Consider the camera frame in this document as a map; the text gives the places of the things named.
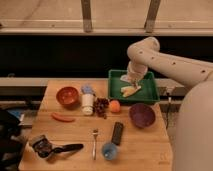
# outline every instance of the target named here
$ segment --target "orange bowl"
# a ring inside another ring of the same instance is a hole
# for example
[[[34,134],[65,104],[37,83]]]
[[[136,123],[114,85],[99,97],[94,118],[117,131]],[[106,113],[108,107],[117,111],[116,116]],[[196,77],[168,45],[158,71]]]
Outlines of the orange bowl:
[[[79,93],[74,87],[63,87],[57,92],[56,99],[62,106],[70,107],[78,102]]]

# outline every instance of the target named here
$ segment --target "black cable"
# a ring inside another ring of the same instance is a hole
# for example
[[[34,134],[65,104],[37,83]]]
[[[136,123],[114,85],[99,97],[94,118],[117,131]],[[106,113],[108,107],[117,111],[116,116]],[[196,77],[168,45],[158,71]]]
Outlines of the black cable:
[[[172,101],[172,97],[170,96],[170,94],[167,93],[167,97],[168,97],[168,107],[166,110],[166,129],[168,129],[169,127],[169,113],[170,113],[171,101]]]

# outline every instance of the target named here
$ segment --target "wooden table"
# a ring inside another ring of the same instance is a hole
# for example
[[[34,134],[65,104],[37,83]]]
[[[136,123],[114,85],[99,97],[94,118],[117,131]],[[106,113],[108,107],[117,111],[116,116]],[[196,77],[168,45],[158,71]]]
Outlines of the wooden table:
[[[65,109],[56,101],[56,92],[60,88],[74,86],[81,93],[80,88],[84,84],[90,84],[97,97],[107,97],[107,80],[50,81],[29,137],[31,139],[45,134],[54,144],[83,143],[84,148],[72,155],[66,152],[42,159],[27,143],[19,165],[20,171],[171,171],[172,149],[159,104],[151,106],[156,114],[155,123],[146,129],[138,129],[132,125],[128,116],[129,106],[122,106],[120,114],[112,114],[107,110],[107,119],[103,119],[95,115],[84,116],[80,106],[71,110]],[[50,116],[52,112],[73,116],[76,121],[56,121]],[[106,161],[101,154],[101,148],[111,140],[116,121],[125,126],[122,142],[118,147],[117,159]],[[96,160],[92,159],[94,128],[99,129]]]

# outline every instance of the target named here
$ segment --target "black object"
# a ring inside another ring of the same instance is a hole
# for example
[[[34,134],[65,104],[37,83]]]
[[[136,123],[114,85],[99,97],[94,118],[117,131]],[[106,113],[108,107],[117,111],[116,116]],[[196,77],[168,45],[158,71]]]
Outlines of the black object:
[[[114,130],[112,134],[112,140],[111,140],[112,143],[116,145],[120,145],[123,128],[124,128],[124,125],[121,122],[115,122]]]
[[[1,34],[0,76],[108,77],[109,69],[126,69],[128,46],[145,37]],[[213,61],[213,36],[158,36],[157,39],[163,53]]]
[[[16,164],[21,159],[22,143],[12,140],[11,136],[18,136],[21,127],[20,121],[6,110],[0,108],[0,170]],[[11,158],[3,159],[5,153],[15,153]]]
[[[83,144],[67,144],[62,146],[54,146],[48,141],[45,135],[34,137],[29,141],[29,145],[38,153],[39,157],[46,158],[51,153],[61,153],[67,151],[80,150],[84,146]]]

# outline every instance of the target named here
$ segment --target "grapes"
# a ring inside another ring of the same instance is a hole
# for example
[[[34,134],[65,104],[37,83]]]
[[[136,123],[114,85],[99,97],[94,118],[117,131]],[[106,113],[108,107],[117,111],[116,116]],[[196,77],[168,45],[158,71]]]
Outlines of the grapes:
[[[108,107],[109,101],[106,98],[97,98],[94,101],[94,112],[97,113],[99,117],[106,119],[105,109]]]

